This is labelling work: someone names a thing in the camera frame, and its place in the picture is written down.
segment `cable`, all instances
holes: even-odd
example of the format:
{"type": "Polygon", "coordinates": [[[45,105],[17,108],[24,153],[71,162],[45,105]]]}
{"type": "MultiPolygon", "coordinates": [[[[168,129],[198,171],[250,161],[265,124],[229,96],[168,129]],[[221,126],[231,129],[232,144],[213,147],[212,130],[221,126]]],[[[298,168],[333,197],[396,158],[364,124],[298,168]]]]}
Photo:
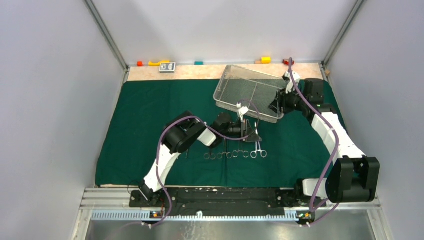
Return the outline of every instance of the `cable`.
{"type": "Polygon", "coordinates": [[[132,183],[139,183],[139,181],[137,181],[137,180],[132,180],[132,181],[130,181],[130,182],[128,183],[128,185],[126,186],[126,191],[128,192],[128,194],[129,194],[129,195],[131,195],[131,192],[130,192],[130,185],[131,185],[132,183]]]}
{"type": "MultiPolygon", "coordinates": [[[[253,108],[255,109],[255,111],[256,111],[256,113],[257,113],[257,124],[256,124],[256,127],[255,127],[255,129],[252,131],[252,133],[250,133],[249,135],[247,135],[247,136],[244,136],[244,137],[238,137],[238,138],[232,138],[232,137],[227,137],[227,136],[225,136],[225,135],[222,135],[221,133],[219,133],[218,131],[216,131],[215,129],[213,129],[212,127],[210,127],[210,126],[208,126],[202,119],[200,119],[198,116],[194,116],[194,115],[192,115],[192,116],[186,116],[186,117],[183,117],[183,118],[180,118],[180,119],[178,119],[177,121],[175,121],[175,122],[173,122],[173,123],[171,123],[167,128],[165,128],[165,130],[163,130],[163,132],[162,132],[162,134],[160,135],[160,138],[159,138],[159,142],[157,143],[157,149],[156,149],[156,177],[157,177],[157,181],[159,182],[159,185],[162,187],[162,189],[163,189],[163,191],[165,192],[165,195],[166,195],[166,198],[168,198],[168,202],[169,202],[169,210],[168,211],[166,211],[166,213],[165,213],[165,215],[158,221],[158,222],[156,222],[156,223],[154,223],[153,225],[152,224],[149,224],[148,226],[149,226],[149,228],[153,228],[153,227],[155,227],[155,226],[157,226],[157,225],[160,225],[160,224],[162,224],[163,222],[164,222],[164,220],[170,215],[170,213],[171,213],[171,211],[172,211],[172,199],[171,199],[171,196],[170,196],[170,194],[168,193],[168,191],[167,191],[167,188],[164,186],[164,184],[162,183],[162,181],[161,181],[161,178],[160,178],[160,176],[159,176],[159,153],[160,153],[160,149],[161,149],[161,145],[162,145],[162,141],[164,140],[164,137],[165,137],[165,135],[167,134],[167,132],[171,129],[171,128],[173,128],[174,126],[176,126],[177,124],[179,124],[179,123],[181,123],[181,122],[184,122],[184,121],[186,121],[186,120],[189,120],[189,119],[196,119],[196,120],[198,120],[200,123],[202,123],[202,124],[204,124],[210,131],[212,131],[213,133],[215,133],[216,135],[218,135],[218,136],[220,136],[220,137],[222,137],[222,138],[224,138],[224,139],[227,139],[227,140],[231,140],[231,141],[240,141],[240,140],[244,140],[244,139],[247,139],[251,134],[253,134],[253,133],[255,133],[255,131],[258,129],[258,126],[259,126],[259,117],[260,117],[260,115],[259,115],[259,110],[258,110],[258,108],[256,107],[256,105],[252,102],[252,101],[250,101],[250,100],[248,100],[248,99],[242,99],[242,100],[240,100],[239,101],[239,103],[241,102],[241,101],[246,101],[246,102],[248,102],[248,103],[250,103],[252,106],[253,106],[253,108]]],[[[144,222],[142,222],[142,221],[134,221],[134,222],[129,222],[129,223],[127,223],[127,224],[125,224],[125,225],[123,225],[123,226],[121,226],[120,228],[118,228],[118,229],[116,229],[115,231],[113,231],[108,237],[106,237],[105,238],[105,240],[108,240],[108,239],[110,239],[111,237],[113,237],[113,236],[115,236],[117,233],[119,233],[120,231],[122,231],[124,228],[126,228],[126,227],[128,227],[128,226],[131,226],[131,225],[138,225],[138,224],[141,224],[142,226],[144,226],[145,225],[145,223],[144,222]]]]}
{"type": "Polygon", "coordinates": [[[336,210],[336,208],[339,206],[339,204],[340,203],[336,203],[336,205],[334,205],[330,211],[326,212],[324,215],[320,216],[318,219],[316,219],[314,222],[310,223],[309,225],[310,226],[313,226],[313,225],[319,223],[322,219],[324,219],[325,217],[327,217],[327,215],[329,215],[334,210],[336,210]]]}
{"type": "Polygon", "coordinates": [[[322,170],[321,176],[318,179],[318,183],[315,186],[315,189],[313,190],[313,194],[310,197],[310,202],[309,202],[309,210],[313,213],[315,212],[319,207],[321,207],[322,205],[324,205],[328,198],[322,200],[317,206],[316,208],[314,208],[314,203],[315,203],[315,197],[317,196],[318,193],[318,189],[320,188],[321,183],[323,182],[323,179],[327,173],[327,171],[330,168],[331,163],[333,162],[334,157],[336,156],[337,150],[339,148],[339,135],[337,135],[336,130],[334,130],[333,126],[330,124],[329,121],[327,121],[327,119],[325,119],[323,117],[323,115],[321,115],[321,113],[319,111],[317,111],[310,103],[309,101],[305,98],[305,96],[302,94],[302,92],[299,90],[298,85],[295,82],[295,78],[293,77],[293,71],[292,71],[292,64],[293,64],[293,59],[290,57],[290,59],[288,60],[288,73],[290,74],[290,78],[291,81],[293,82],[293,86],[296,89],[297,93],[299,94],[300,98],[304,101],[304,103],[320,118],[324,121],[325,124],[328,125],[329,129],[332,129],[332,133],[334,134],[335,137],[335,145],[334,145],[334,149],[330,155],[330,158],[328,159],[327,164],[325,165],[324,169],[322,170]]]}
{"type": "Polygon", "coordinates": [[[162,201],[162,206],[160,207],[160,215],[163,215],[164,214],[165,201],[162,198],[160,200],[162,201]]]}

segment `metal floor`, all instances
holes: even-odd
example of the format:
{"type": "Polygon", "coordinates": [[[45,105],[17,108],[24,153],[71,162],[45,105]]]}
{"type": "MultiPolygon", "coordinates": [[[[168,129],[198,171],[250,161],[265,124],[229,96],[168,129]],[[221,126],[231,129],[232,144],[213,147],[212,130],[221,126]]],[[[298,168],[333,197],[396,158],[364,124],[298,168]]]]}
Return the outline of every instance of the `metal floor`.
{"type": "Polygon", "coordinates": [[[153,229],[141,224],[126,227],[128,221],[92,220],[86,240],[374,240],[375,235],[366,210],[336,210],[319,226],[287,226],[293,223],[266,221],[168,221],[153,229]]]}

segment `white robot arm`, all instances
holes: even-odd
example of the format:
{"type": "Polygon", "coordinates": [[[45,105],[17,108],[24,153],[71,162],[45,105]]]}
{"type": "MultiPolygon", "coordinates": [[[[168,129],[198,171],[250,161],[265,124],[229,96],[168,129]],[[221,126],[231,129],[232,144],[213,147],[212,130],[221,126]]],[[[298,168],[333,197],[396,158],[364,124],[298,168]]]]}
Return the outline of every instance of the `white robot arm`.
{"type": "MultiPolygon", "coordinates": [[[[302,100],[296,91],[279,91],[270,109],[281,107],[284,114],[294,110],[301,111],[309,121],[311,127],[321,137],[328,151],[331,153],[336,146],[336,138],[333,130],[338,135],[338,149],[332,159],[333,168],[328,178],[318,188],[316,197],[329,199],[333,203],[370,202],[376,195],[377,181],[380,171],[380,163],[375,157],[367,157],[351,140],[348,133],[339,121],[339,116],[331,104],[324,103],[324,81],[321,79],[305,79],[303,95],[307,101],[331,124],[332,128],[325,123],[320,116],[316,115],[302,100]]],[[[312,196],[319,179],[303,179],[301,189],[304,196],[312,196]]]]}
{"type": "MultiPolygon", "coordinates": [[[[203,143],[207,147],[212,145],[212,143],[214,143],[216,139],[217,137],[215,136],[215,134],[207,128],[197,138],[197,140],[199,140],[201,143],[203,143]]],[[[165,183],[165,180],[167,179],[167,176],[172,166],[174,165],[175,160],[177,160],[180,155],[181,155],[180,152],[171,153],[171,150],[165,144],[162,144],[160,146],[158,172],[159,172],[160,181],[162,183],[165,183]]],[[[144,178],[144,183],[153,192],[157,192],[160,189],[162,189],[162,187],[159,184],[158,178],[156,176],[156,162],[157,162],[156,159],[154,160],[154,162],[155,164],[151,166],[150,171],[144,178]]]]}

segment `small card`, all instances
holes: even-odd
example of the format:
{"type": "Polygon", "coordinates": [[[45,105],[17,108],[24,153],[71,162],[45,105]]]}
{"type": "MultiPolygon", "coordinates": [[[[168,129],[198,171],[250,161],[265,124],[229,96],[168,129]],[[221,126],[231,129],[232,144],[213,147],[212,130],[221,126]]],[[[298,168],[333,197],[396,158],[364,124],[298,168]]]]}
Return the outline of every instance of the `small card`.
{"type": "Polygon", "coordinates": [[[175,62],[163,62],[159,66],[159,73],[173,73],[175,72],[175,62]]]}

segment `green cloth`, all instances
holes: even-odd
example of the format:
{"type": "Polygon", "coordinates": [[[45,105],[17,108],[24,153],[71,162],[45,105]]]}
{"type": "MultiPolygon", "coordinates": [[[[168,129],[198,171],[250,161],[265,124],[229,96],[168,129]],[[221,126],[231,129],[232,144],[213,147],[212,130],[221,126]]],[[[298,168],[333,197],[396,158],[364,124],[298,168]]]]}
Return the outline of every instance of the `green cloth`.
{"type": "MultiPolygon", "coordinates": [[[[156,158],[156,148],[164,126],[184,111],[209,125],[221,112],[213,99],[218,80],[131,81],[123,85],[95,176],[96,185],[128,185],[140,181],[156,158]]],[[[328,83],[325,102],[336,106],[328,83]]],[[[231,112],[233,120],[236,114],[231,112]]],[[[223,187],[292,187],[297,179],[318,178],[329,152],[301,112],[292,112],[278,123],[261,121],[258,129],[266,158],[204,159],[209,149],[199,141],[175,161],[167,185],[223,187]]],[[[228,151],[238,142],[228,141],[228,151]]],[[[244,143],[244,150],[255,149],[244,143]]],[[[213,150],[222,152],[221,144],[213,150]]]]}

